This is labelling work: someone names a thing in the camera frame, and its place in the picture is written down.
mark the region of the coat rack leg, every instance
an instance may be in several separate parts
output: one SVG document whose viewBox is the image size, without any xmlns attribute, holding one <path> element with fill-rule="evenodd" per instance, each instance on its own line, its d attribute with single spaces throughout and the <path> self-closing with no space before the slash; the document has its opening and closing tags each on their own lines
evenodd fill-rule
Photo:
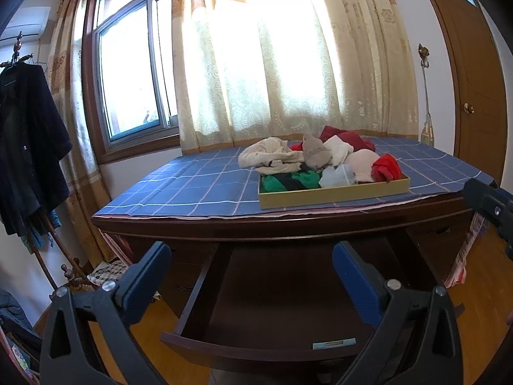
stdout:
<svg viewBox="0 0 513 385">
<path fill-rule="evenodd" d="M 32 233 L 30 233 L 30 230 L 27 230 L 27 239 L 29 241 L 30 248 L 32 249 L 32 252 L 35 254 L 36 259 L 39 262 L 39 266 L 41 266 L 41 269 L 45 273 L 46 277 L 48 278 L 48 282 L 50 282 L 50 285 L 52 285 L 52 288 L 54 291 L 57 290 L 57 284 L 52 278 L 52 275 L 50 274 L 50 271 L 48 271 L 48 268 L 46 267 L 45 261 L 43 260 L 41 253 L 39 253 L 38 248 L 34 245 L 34 239 L 32 238 Z"/>
<path fill-rule="evenodd" d="M 80 268 L 80 266 L 78 266 L 76 264 L 76 262 L 73 260 L 73 258 L 71 257 L 71 255 L 69 254 L 68 252 L 68 249 L 65 248 L 61 238 L 57 235 L 57 233 L 55 232 L 53 226 L 52 226 L 52 223 L 50 222 L 50 220 L 48 219 L 48 216 L 46 216 L 45 213 L 43 213 L 41 210 L 38 211 L 39 213 L 39 216 L 41 218 L 41 220 L 43 221 L 44 225 L 46 226 L 46 228 L 48 229 L 48 231 L 50 232 L 50 234 L 52 235 L 52 237 L 55 239 L 55 242 L 57 243 L 57 246 L 59 247 L 59 249 L 61 250 L 61 252 L 63 253 L 63 255 L 66 257 L 66 259 L 68 260 L 69 263 L 71 263 L 71 266 L 73 266 L 73 269 L 76 270 L 76 273 L 79 274 L 79 276 L 83 279 L 87 279 L 86 278 L 86 274 L 84 274 L 84 271 Z"/>
</svg>

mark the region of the wooden desk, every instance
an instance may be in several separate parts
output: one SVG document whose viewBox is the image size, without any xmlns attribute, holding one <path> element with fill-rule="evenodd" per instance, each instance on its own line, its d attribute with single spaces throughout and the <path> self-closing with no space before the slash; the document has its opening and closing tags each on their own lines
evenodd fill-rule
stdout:
<svg viewBox="0 0 513 385">
<path fill-rule="evenodd" d="M 93 222 L 121 236 L 134 262 L 156 240 L 172 248 L 159 288 L 180 317 L 161 337 L 170 347 L 217 369 L 283 372 L 347 364 L 372 332 L 333 270 L 334 244 L 350 240 L 385 278 L 430 290 L 448 275 L 472 217 L 455 193 L 365 212 Z M 350 337 L 355 346 L 312 350 Z"/>
</svg>

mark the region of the cardboard tray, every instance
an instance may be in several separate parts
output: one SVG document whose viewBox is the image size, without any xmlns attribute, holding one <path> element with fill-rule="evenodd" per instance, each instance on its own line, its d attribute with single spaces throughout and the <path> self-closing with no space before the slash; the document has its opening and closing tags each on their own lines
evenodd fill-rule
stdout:
<svg viewBox="0 0 513 385">
<path fill-rule="evenodd" d="M 286 192 L 260 192 L 258 184 L 258 202 L 260 208 L 301 207 L 303 205 L 339 203 L 341 201 L 363 200 L 387 195 L 407 193 L 410 178 L 402 174 L 400 180 L 390 182 L 371 182 L 345 187 L 316 188 Z"/>
</svg>

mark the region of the silver bolt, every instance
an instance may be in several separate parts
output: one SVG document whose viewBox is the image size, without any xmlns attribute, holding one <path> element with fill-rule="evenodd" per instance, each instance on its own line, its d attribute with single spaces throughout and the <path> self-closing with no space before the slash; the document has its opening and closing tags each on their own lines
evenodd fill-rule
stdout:
<svg viewBox="0 0 513 385">
<path fill-rule="evenodd" d="M 102 284 L 102 289 L 106 292 L 112 291 L 114 288 L 116 288 L 116 282 L 114 281 L 105 281 Z"/>
<path fill-rule="evenodd" d="M 397 291 L 401 288 L 401 282 L 397 279 L 389 279 L 386 283 L 386 286 L 389 287 L 392 291 Z"/>
<path fill-rule="evenodd" d="M 437 295 L 439 295 L 440 297 L 445 297 L 447 295 L 447 289 L 441 287 L 440 285 L 438 285 L 435 289 L 434 289 L 434 292 L 437 293 Z"/>
<path fill-rule="evenodd" d="M 68 288 L 60 287 L 57 291 L 55 291 L 55 295 L 57 295 L 57 297 L 63 297 L 68 293 L 68 291 Z"/>
</svg>

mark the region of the beige sweater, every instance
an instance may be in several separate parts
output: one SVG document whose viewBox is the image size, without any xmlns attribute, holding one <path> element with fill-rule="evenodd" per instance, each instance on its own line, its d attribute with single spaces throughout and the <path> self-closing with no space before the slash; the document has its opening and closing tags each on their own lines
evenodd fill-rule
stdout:
<svg viewBox="0 0 513 385">
<path fill-rule="evenodd" d="M 265 175 L 274 173 L 295 172 L 299 164 L 304 162 L 303 153 L 292 151 L 287 142 L 278 137 L 268 137 L 244 149 L 239 155 L 241 168 L 256 167 Z"/>
</svg>

